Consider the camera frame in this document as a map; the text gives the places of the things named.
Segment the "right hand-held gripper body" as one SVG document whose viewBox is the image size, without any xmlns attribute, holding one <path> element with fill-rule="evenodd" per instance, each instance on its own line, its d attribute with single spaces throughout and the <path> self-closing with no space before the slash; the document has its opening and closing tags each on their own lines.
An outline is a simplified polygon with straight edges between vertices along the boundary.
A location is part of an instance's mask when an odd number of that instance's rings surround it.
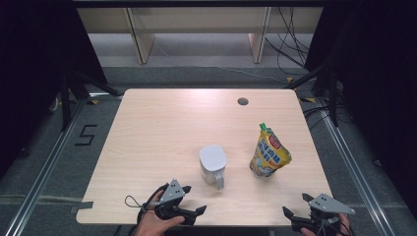
<svg viewBox="0 0 417 236">
<path fill-rule="evenodd" d="M 335 235 L 340 227 L 340 213 L 354 214 L 355 210 L 327 194 L 320 194 L 310 202 L 306 202 L 310 208 L 308 218 L 296 216 L 291 219 L 291 227 L 295 232 L 307 228 L 316 235 Z"/>
</svg>

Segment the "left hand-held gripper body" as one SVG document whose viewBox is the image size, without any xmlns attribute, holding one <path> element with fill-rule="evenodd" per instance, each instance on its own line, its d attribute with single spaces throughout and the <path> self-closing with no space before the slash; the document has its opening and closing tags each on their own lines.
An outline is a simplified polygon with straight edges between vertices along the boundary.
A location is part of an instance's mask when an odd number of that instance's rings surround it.
<svg viewBox="0 0 417 236">
<path fill-rule="evenodd" d="M 187 194 L 184 194 L 182 186 L 176 179 L 173 179 L 163 191 L 154 207 L 155 214 L 162 220 L 167 220 L 175 216 L 183 216 L 185 220 L 182 225 L 193 225 L 196 221 L 196 216 L 192 216 L 192 211 L 182 209 L 179 204 Z"/>
</svg>

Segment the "white lidded container with handle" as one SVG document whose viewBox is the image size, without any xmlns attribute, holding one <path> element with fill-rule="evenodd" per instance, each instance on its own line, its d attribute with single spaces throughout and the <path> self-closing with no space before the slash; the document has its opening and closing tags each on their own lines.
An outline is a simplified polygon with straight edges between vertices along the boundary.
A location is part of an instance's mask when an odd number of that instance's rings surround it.
<svg viewBox="0 0 417 236">
<path fill-rule="evenodd" d="M 217 190 L 224 188 L 224 170 L 227 157 L 219 145 L 210 145 L 199 152 L 202 178 L 209 185 L 215 185 Z"/>
</svg>

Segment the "yellow spout pouch green cap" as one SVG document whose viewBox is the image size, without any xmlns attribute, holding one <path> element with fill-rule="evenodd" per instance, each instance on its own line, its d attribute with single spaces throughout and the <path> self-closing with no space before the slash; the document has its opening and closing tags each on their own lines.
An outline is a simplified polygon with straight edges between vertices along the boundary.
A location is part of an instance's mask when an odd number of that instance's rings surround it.
<svg viewBox="0 0 417 236">
<path fill-rule="evenodd" d="M 265 123 L 261 123 L 260 128 L 260 136 L 254 156 L 250 161 L 250 169 L 256 177 L 269 177 L 276 170 L 289 164 L 292 155 L 271 128 Z"/>
</svg>

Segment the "person's right hand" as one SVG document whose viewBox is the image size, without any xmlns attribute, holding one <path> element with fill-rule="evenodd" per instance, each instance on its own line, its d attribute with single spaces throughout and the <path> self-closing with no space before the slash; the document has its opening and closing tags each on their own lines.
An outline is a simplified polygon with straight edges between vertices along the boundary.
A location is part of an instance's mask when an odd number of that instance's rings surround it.
<svg viewBox="0 0 417 236">
<path fill-rule="evenodd" d="M 350 236 L 351 234 L 350 222 L 348 218 L 343 213 L 340 213 L 338 217 L 339 217 L 340 227 L 339 227 L 338 232 L 335 234 L 335 236 Z M 301 233 L 303 236 L 317 236 L 314 232 L 312 232 L 311 230 L 307 228 L 302 228 Z"/>
</svg>

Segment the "person's left hand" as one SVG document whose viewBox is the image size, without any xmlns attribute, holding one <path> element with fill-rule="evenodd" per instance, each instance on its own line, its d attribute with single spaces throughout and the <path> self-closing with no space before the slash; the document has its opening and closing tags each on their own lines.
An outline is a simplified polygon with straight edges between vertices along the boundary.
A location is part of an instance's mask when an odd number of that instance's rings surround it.
<svg viewBox="0 0 417 236">
<path fill-rule="evenodd" d="M 135 236 L 164 236 L 166 230 L 182 223 L 183 216 L 162 220 L 154 212 L 154 206 L 147 205 L 146 212 L 142 215 L 140 223 L 137 226 Z"/>
</svg>

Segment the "grey tape strip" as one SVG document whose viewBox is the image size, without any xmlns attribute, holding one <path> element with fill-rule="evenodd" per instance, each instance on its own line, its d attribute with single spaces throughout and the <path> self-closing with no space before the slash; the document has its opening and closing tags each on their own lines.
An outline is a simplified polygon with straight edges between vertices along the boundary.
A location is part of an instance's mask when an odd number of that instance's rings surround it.
<svg viewBox="0 0 417 236">
<path fill-rule="evenodd" d="M 80 209 L 89 209 L 92 208 L 93 202 L 84 202 L 78 203 L 75 206 L 71 206 L 70 213 L 76 214 Z"/>
</svg>

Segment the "black tripod stand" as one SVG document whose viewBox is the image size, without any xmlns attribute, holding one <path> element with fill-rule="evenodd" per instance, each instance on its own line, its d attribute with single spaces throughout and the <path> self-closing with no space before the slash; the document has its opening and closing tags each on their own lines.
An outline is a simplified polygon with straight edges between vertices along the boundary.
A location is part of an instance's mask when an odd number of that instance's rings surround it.
<svg viewBox="0 0 417 236">
<path fill-rule="evenodd" d="M 301 85 L 307 83 L 311 79 L 316 78 L 316 81 L 312 88 L 312 94 L 314 96 L 322 96 L 326 92 L 329 99 L 329 118 L 332 124 L 337 127 L 338 122 L 336 119 L 336 97 L 337 97 L 337 72 L 332 62 L 325 61 L 322 65 L 302 76 L 294 83 L 290 83 L 288 89 L 296 89 Z"/>
<path fill-rule="evenodd" d="M 85 84 L 93 85 L 110 95 L 121 96 L 122 92 L 110 87 L 107 82 L 101 82 L 93 77 L 73 69 L 65 69 L 60 79 L 60 94 L 62 101 L 63 125 L 62 131 L 65 131 L 71 123 L 72 113 L 70 106 L 70 91 L 77 100 L 86 100 L 90 95 Z"/>
</svg>

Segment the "pale floor tape strip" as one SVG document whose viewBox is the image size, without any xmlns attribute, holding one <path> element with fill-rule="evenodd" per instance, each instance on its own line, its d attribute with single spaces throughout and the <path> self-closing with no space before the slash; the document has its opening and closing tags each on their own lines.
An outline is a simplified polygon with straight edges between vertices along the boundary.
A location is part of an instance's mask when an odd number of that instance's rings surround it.
<svg viewBox="0 0 417 236">
<path fill-rule="evenodd" d="M 0 195 L 0 203 L 22 203 L 27 196 Z M 42 203 L 80 203 L 82 198 L 41 195 L 37 198 Z"/>
</svg>

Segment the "black curtain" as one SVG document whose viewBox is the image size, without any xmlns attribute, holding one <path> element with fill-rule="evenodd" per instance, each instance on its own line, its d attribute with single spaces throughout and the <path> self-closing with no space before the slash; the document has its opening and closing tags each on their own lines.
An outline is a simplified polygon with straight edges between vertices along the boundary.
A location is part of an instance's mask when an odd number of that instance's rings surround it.
<svg viewBox="0 0 417 236">
<path fill-rule="evenodd" d="M 337 78 L 351 115 L 417 219 L 417 0 L 333 0 L 324 7 L 306 68 L 317 68 L 351 14 Z"/>
<path fill-rule="evenodd" d="M 73 0 L 0 0 L 0 179 L 78 75 L 107 82 Z"/>
</svg>

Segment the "light wooden shelf unit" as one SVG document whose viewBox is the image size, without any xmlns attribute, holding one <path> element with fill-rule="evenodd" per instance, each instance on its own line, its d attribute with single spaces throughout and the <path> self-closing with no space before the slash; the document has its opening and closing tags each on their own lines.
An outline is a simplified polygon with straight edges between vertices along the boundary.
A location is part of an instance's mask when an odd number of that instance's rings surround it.
<svg viewBox="0 0 417 236">
<path fill-rule="evenodd" d="M 321 7 L 116 7 L 80 8 L 78 13 L 88 33 L 128 33 L 141 64 L 148 61 L 157 33 L 245 33 L 259 64 L 269 33 L 284 33 L 290 24 L 297 33 L 313 33 L 322 11 Z"/>
</svg>

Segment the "aluminium floor rail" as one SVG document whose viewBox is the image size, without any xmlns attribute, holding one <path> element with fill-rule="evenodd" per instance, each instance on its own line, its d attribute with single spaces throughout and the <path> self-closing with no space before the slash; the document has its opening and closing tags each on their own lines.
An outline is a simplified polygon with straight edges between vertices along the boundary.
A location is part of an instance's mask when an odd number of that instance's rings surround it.
<svg viewBox="0 0 417 236">
<path fill-rule="evenodd" d="M 317 98 L 316 102 L 318 105 L 326 105 L 326 102 L 322 97 Z M 376 225 L 381 236 L 395 236 L 395 232 L 389 223 L 386 212 L 372 191 L 368 181 L 365 179 L 363 172 L 361 171 L 354 155 L 348 147 L 346 140 L 338 128 L 336 104 L 330 101 L 327 106 L 328 111 L 323 111 L 325 124 L 359 192 L 359 195 L 362 198 L 362 201 L 364 202 L 364 205 L 368 210 L 368 213 L 374 221 L 374 224 Z"/>
<path fill-rule="evenodd" d="M 75 123 L 81 111 L 86 106 L 86 103 L 87 101 L 85 99 L 80 99 L 74 106 L 63 106 L 63 127 L 61 128 L 57 141 L 54 143 L 51 152 L 37 174 L 29 192 L 23 198 L 19 210 L 7 227 L 5 236 L 21 236 L 23 233 L 39 196 L 48 182 L 51 173 L 59 160 L 59 156 L 62 153 L 65 144 L 68 142 Z"/>
</svg>

